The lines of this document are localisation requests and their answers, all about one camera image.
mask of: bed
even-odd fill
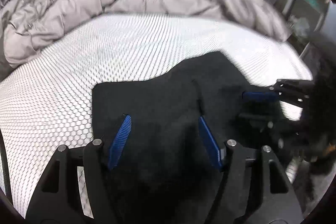
[[[287,42],[228,21],[159,14],[101,15],[12,72],[0,83],[0,128],[18,212],[25,216],[58,145],[79,147],[92,140],[91,89],[97,83],[151,79],[212,51],[221,51],[254,85],[312,79]],[[281,104],[285,116],[299,119],[300,108]],[[84,213],[92,216],[81,168],[78,179]]]

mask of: dark garment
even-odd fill
[[[125,223],[204,223],[222,173],[210,164],[198,118],[204,115],[219,146],[233,138],[260,148],[263,140],[255,138],[259,131],[247,127],[244,132],[234,123],[242,92],[249,87],[222,53],[212,52],[184,60],[155,79],[93,88],[95,138],[110,144],[121,115],[132,118],[119,164],[106,176],[111,200]]]

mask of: black metal bracket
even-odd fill
[[[269,89],[278,93],[280,101],[303,108],[308,103],[313,87],[314,82],[310,80],[278,79]]]
[[[120,223],[105,190],[101,151],[95,139],[85,147],[60,145],[44,170],[31,198],[26,220],[31,224]],[[226,143],[223,178],[207,223],[299,224],[302,213],[291,184],[270,147],[246,148]],[[83,214],[77,166],[83,166],[94,219]]]
[[[100,164],[101,140],[85,147],[69,149],[60,145],[47,164],[26,213],[31,224],[54,220],[55,223],[117,223],[106,195]],[[92,213],[83,214],[77,166],[83,166]]]
[[[272,149],[246,148],[233,140],[226,146],[230,159],[208,222],[301,223],[300,205]]]

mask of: metal pin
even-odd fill
[[[316,162],[316,161],[317,161],[317,157],[316,156],[311,157],[310,162]]]
[[[278,140],[278,148],[283,149],[283,147],[284,147],[284,141],[283,141],[283,139],[279,139]]]
[[[102,143],[101,139],[94,139],[94,140],[92,141],[92,144],[93,144],[93,145],[101,145],[101,143]]]
[[[272,129],[272,128],[273,128],[273,122],[272,122],[272,121],[269,121],[269,122],[267,123],[267,127],[270,128],[270,129]]]
[[[268,145],[264,145],[262,147],[262,149],[266,152],[266,153],[270,153],[272,151],[272,149],[268,146]]]
[[[66,150],[66,148],[67,148],[67,146],[66,146],[65,144],[61,144],[61,145],[57,148],[57,150],[58,150],[59,152],[63,152],[64,150]]]
[[[235,140],[228,140],[227,142],[227,145],[229,145],[229,146],[236,146],[236,144],[237,144],[237,142],[235,141]]]

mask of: black cable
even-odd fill
[[[1,154],[2,172],[3,172],[3,180],[5,184],[6,196],[10,201],[10,203],[13,204],[11,182],[9,180],[9,169],[8,169],[6,148],[5,148],[5,142],[3,141],[1,129],[0,129],[0,154]]]

